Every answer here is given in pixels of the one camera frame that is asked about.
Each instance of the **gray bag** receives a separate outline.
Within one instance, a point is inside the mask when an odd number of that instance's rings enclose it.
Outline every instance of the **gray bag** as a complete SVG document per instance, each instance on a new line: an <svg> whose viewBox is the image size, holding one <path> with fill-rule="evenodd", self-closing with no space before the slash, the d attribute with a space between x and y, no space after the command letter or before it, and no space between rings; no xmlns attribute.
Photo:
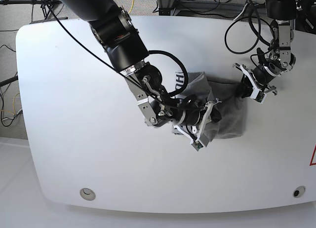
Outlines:
<svg viewBox="0 0 316 228"><path fill-rule="evenodd" d="M244 129L246 103L245 99L235 97L238 82L220 83L216 79L207 79L204 72L188 75L189 83L181 93L182 98L195 94L200 101L213 101L215 98L222 101L215 106L222 119L205 127L204 133L209 140L240 137Z"/></svg>

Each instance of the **gray carpet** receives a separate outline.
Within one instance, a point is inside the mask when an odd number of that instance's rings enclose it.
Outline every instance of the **gray carpet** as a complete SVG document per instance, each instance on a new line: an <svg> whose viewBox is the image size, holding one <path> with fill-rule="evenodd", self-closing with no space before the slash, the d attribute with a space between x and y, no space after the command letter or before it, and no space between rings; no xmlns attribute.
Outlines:
<svg viewBox="0 0 316 228"><path fill-rule="evenodd" d="M129 10L131 7L132 0L115 0L119 6L123 6L126 10ZM264 0L254 0L256 2L263 3ZM233 0L235 3L245 3L245 0ZM58 13L62 4L55 8L55 13ZM131 12L131 15L158 15L157 13L152 13L156 7L156 0L135 0L134 8ZM27 25L31 22L31 5L6 5L0 6L0 30L14 30L19 29L20 27ZM199 16L195 14L190 14L188 12L182 12L180 15L190 15L190 16ZM66 6L63 7L58 17L69 17L76 18ZM209 18L217 18L216 16L202 16ZM33 20L43 19L41 9L39 6L34 6ZM6 44L9 47L15 49L15 35L16 32L0 32L0 45ZM16 56L15 53L6 49L5 47L0 49L0 81L5 80L14 76L17 71L16 67ZM12 101L13 97L19 92L18 82L14 82L7 93L4 95L5 110L13 111ZM21 108L20 96L16 98L15 108L19 110ZM0 136L1 137L10 137L10 138L20 138L27 139L27 133L25 130L23 115L19 116L10 127L3 127L0 124Z"/></svg>

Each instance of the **white tabletop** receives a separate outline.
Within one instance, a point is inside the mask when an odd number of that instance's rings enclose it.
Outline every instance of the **white tabletop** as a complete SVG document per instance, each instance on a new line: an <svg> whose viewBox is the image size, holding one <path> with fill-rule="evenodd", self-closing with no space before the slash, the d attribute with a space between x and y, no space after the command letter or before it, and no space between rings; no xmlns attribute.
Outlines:
<svg viewBox="0 0 316 228"><path fill-rule="evenodd" d="M310 228L315 203L214 214L149 214L52 202L40 189L28 141L0 138L1 228Z"/></svg>
<svg viewBox="0 0 316 228"><path fill-rule="evenodd" d="M86 47L108 61L89 25L63 21ZM234 62L249 55L224 46L230 21L190 17L133 17L149 50L166 50L190 72L240 79ZM263 36L270 39L269 30ZM255 40L247 23L229 34L234 50ZM56 22L24 26L17 64L29 143L39 182L53 201L110 210L209 213L261 209L316 200L316 37L295 33L295 69L275 79L277 96L247 101L241 138L214 140L196 152L170 126L146 127L124 79L78 46ZM39 61L30 61L36 56ZM176 65L148 58L171 89ZM292 196L307 188L301 198ZM94 201L79 191L90 188Z"/></svg>

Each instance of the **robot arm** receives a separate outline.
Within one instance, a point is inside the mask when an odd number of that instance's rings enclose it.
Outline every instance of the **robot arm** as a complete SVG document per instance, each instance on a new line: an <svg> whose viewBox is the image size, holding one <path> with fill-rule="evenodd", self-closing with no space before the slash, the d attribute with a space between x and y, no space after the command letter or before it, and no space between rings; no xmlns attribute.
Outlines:
<svg viewBox="0 0 316 228"><path fill-rule="evenodd" d="M282 73L292 70L296 62L290 46L294 39L290 21L297 17L296 0L266 0L266 10L267 16L273 19L270 24L273 39L268 48L269 57L266 58L258 48L259 65L255 69L235 65L244 74L237 96L250 97L259 103L264 102L269 92L277 95L276 87L269 83Z"/></svg>
<svg viewBox="0 0 316 228"><path fill-rule="evenodd" d="M174 127L191 139L198 151L206 147L209 140L203 135L205 125L219 120L211 114L217 102L199 102L197 97L174 98L188 84L188 74L183 64L164 51L148 51L131 23L128 13L113 0L61 0L77 16L87 21L96 39L103 46L115 71L124 75L137 105L145 117L145 123L161 127L171 122ZM145 62L149 54L164 54L172 58L184 73L184 85L168 93L162 83L160 71Z"/></svg>

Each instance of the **red warning sign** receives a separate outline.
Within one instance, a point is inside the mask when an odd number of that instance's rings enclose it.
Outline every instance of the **red warning sign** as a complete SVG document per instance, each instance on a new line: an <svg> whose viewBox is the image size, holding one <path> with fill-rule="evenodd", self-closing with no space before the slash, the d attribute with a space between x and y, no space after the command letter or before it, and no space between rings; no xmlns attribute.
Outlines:
<svg viewBox="0 0 316 228"><path fill-rule="evenodd" d="M312 156L312 159L311 159L310 166L311 166L311 165L316 165L315 152L316 152L316 145L315 145L315 149L314 149L314 152L313 152L313 156Z"/></svg>

